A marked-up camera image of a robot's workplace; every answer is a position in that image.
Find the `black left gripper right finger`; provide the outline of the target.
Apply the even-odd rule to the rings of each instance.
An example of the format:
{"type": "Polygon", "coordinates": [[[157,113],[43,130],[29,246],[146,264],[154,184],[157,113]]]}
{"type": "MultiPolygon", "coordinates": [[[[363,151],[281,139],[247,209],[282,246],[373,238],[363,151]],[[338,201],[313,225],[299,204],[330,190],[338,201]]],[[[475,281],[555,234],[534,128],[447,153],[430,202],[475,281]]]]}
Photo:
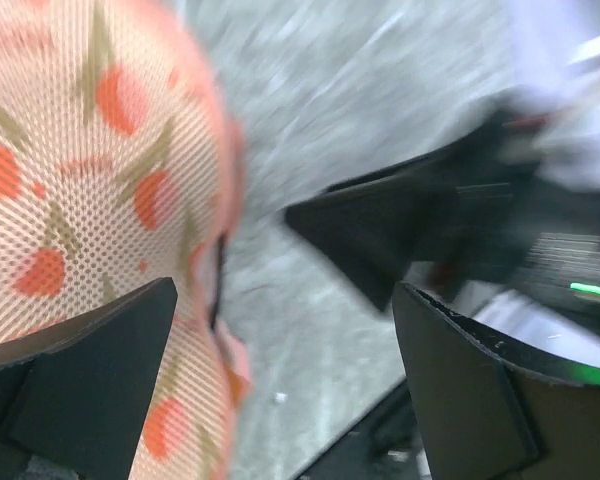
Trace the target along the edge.
{"type": "Polygon", "coordinates": [[[600,368],[523,343],[408,284],[392,307],[435,479],[600,479],[600,368]]]}

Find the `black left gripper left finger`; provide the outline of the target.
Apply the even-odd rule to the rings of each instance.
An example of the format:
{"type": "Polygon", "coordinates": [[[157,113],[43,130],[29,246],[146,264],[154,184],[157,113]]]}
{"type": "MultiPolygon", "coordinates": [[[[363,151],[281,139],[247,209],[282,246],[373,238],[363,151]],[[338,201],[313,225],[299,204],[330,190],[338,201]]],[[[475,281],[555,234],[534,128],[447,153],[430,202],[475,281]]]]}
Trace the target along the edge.
{"type": "Polygon", "coordinates": [[[176,302],[161,278],[0,344],[0,479],[33,455],[89,479],[128,478],[176,302]]]}

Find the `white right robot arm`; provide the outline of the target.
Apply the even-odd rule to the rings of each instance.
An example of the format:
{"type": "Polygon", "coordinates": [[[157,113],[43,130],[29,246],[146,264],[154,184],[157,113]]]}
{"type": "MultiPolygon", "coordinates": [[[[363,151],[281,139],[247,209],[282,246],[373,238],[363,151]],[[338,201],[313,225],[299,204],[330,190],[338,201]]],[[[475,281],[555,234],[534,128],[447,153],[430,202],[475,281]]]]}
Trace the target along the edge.
{"type": "Polygon", "coordinates": [[[474,129],[284,220],[378,309],[423,263],[446,301],[490,283],[600,334],[600,1],[510,11],[519,82],[474,129]]]}

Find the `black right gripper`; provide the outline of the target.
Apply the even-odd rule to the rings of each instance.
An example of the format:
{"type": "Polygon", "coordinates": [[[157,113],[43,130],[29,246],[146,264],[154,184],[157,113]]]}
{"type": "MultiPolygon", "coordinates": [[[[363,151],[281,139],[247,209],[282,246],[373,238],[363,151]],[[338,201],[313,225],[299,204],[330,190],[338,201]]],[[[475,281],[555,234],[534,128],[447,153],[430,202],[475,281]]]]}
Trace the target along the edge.
{"type": "MultiPolygon", "coordinates": [[[[513,290],[590,330],[600,330],[600,193],[545,181],[530,139],[509,110],[487,120],[494,147],[481,155],[491,184],[465,188],[467,225],[449,255],[449,296],[466,283],[513,290]]],[[[286,225],[320,251],[373,305],[387,310],[420,241],[453,208],[458,172],[421,157],[330,186],[288,206],[286,225]]]]}

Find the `floral pink bra laundry bag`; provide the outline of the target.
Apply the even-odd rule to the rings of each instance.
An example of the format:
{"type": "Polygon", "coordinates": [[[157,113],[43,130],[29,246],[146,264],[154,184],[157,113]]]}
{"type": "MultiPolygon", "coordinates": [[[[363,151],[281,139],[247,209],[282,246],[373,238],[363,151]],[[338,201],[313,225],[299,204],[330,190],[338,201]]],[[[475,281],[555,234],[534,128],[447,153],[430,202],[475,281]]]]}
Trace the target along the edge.
{"type": "Polygon", "coordinates": [[[219,319],[243,143],[159,1],[0,1],[0,344],[161,278],[177,302],[126,479],[223,479],[249,369],[219,319]]]}

